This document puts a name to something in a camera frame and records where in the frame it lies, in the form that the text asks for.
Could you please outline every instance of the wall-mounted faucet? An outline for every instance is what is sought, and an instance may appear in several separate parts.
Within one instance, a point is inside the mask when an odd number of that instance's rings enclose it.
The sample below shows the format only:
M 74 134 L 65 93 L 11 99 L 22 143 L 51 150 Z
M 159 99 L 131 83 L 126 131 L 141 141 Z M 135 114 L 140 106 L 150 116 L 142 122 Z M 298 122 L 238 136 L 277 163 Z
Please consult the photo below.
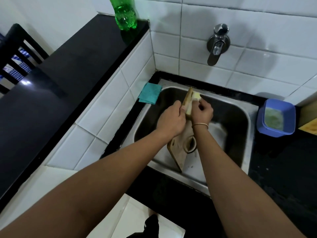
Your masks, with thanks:
M 214 27 L 214 34 L 207 42 L 207 49 L 210 52 L 208 65 L 214 66 L 222 53 L 228 50 L 230 39 L 227 36 L 229 27 L 226 24 L 218 24 Z

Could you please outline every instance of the sink rim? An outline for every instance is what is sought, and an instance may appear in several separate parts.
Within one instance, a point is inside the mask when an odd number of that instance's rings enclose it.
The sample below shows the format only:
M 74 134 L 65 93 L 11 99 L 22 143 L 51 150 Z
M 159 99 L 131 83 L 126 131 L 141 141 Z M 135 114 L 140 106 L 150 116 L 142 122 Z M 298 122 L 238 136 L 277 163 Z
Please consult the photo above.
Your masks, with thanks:
M 182 84 L 179 84 L 176 82 L 171 82 L 171 81 L 164 80 L 164 79 L 161 79 L 158 84 L 162 86 L 162 90 L 165 90 L 168 88 L 177 88 L 177 89 L 181 89 L 184 91 L 188 90 L 188 86 L 186 86 L 186 85 L 182 85 Z M 246 143 L 245 143 L 245 148 L 244 148 L 244 156 L 243 156 L 241 169 L 246 174 L 248 174 L 249 165 L 250 165 L 250 161 L 251 161 L 253 139 L 254 139 L 254 135 L 255 135 L 256 115 L 257 115 L 257 111 L 259 109 L 259 106 L 251 104 L 251 103 L 247 103 L 244 101 L 232 99 L 232 98 L 229 98 L 226 96 L 218 95 L 218 94 L 213 93 L 213 92 L 197 89 L 194 87 L 193 87 L 193 89 L 194 89 L 194 91 L 200 92 L 202 95 L 205 95 L 205 96 L 211 97 L 213 99 L 217 99 L 219 101 L 223 101 L 223 102 L 232 104 L 244 112 L 244 114 L 248 120 L 248 130 L 247 130 Z M 133 124 L 133 127 L 131 128 L 130 132 L 126 136 L 121 148 L 126 147 L 129 144 L 132 144 L 134 142 L 135 134 L 136 134 L 143 118 L 147 114 L 150 107 L 151 107 L 151 104 L 145 104 L 144 108 L 142 109 L 142 111 L 138 115 L 135 123 Z M 210 196 L 207 185 L 201 184 L 198 181 L 195 181 L 195 180 L 192 180 L 188 177 L 185 177 L 185 176 L 181 175 L 181 173 L 177 173 L 173 170 L 170 170 L 170 169 L 162 166 L 161 164 L 159 164 L 153 160 L 151 160 L 148 163 L 148 166 L 163 173 L 163 174 L 165 174 L 165 175 L 168 175 L 169 177 L 175 179 L 176 181 L 182 182 L 183 184 L 190 186 L 191 188 L 194 188 L 197 191 L 200 191 L 200 192 Z

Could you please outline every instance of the hand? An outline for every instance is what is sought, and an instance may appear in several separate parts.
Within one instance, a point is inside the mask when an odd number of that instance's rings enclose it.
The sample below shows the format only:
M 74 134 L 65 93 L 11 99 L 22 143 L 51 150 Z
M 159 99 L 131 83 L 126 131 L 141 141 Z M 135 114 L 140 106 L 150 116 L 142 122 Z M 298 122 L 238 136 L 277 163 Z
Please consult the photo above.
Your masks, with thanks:
M 156 130 L 167 136 L 168 141 L 180 135 L 185 128 L 185 106 L 182 106 L 179 100 L 168 107 L 158 119 Z
M 214 110 L 210 103 L 201 99 L 199 102 L 194 100 L 192 102 L 192 123 L 205 123 L 209 124 L 213 117 Z

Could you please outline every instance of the bracelet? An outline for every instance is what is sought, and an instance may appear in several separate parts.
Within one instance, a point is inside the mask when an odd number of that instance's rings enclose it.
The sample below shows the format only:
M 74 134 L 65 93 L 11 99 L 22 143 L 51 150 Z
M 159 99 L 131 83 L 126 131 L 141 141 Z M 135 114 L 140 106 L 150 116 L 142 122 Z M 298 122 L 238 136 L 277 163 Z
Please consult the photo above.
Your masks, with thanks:
M 207 128 L 209 128 L 209 125 L 208 125 L 208 124 L 205 124 L 205 123 L 195 123 L 195 124 L 192 125 L 192 128 L 193 128 L 195 125 L 197 125 L 197 124 L 203 124 L 203 125 L 206 125 Z

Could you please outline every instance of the blue bowl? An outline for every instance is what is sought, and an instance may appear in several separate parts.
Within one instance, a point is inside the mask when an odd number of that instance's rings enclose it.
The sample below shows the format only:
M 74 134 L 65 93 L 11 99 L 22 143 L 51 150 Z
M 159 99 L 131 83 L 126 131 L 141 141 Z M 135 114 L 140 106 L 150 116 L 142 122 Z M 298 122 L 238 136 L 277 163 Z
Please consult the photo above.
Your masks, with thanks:
M 280 110 L 283 113 L 284 119 L 284 127 L 283 130 L 278 130 L 275 128 L 268 127 L 264 123 L 264 114 L 265 108 L 273 108 Z M 260 108 L 257 121 L 256 121 L 256 128 L 257 130 L 265 135 L 272 136 L 272 137 L 281 137 L 284 135 L 291 135 L 295 132 L 296 126 L 296 111 L 295 106 L 291 103 L 284 102 L 278 99 L 268 99 L 265 101 L 263 107 Z

